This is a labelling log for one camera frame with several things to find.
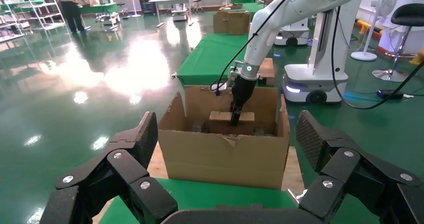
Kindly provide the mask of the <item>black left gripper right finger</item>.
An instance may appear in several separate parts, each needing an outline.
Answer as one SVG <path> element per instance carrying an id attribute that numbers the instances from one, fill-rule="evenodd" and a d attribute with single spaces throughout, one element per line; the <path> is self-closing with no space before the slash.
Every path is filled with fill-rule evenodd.
<path id="1" fill-rule="evenodd" d="M 297 143 L 318 174 L 299 202 L 301 210 L 328 224 L 351 195 L 382 224 L 423 223 L 423 182 L 413 173 L 366 152 L 307 110 L 299 114 L 295 129 Z"/>

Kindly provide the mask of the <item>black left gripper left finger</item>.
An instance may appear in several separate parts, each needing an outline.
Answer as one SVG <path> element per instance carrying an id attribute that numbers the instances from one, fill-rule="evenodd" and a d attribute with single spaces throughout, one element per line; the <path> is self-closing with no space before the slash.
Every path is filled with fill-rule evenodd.
<path id="1" fill-rule="evenodd" d="M 157 141 L 156 114 L 146 112 L 137 127 L 116 133 L 101 154 L 56 181 L 40 222 L 91 224 L 120 197 L 139 223 L 162 223 L 178 204 L 148 172 Z"/>

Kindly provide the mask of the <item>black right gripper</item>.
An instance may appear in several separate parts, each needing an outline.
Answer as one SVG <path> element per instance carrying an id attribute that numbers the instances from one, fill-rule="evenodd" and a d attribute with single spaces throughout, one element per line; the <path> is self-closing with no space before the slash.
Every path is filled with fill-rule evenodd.
<path id="1" fill-rule="evenodd" d="M 243 105 L 250 99 L 256 86 L 257 80 L 248 80 L 240 75 L 235 78 L 231 93 L 233 100 L 230 104 L 230 124 L 237 126 L 242 113 Z"/>

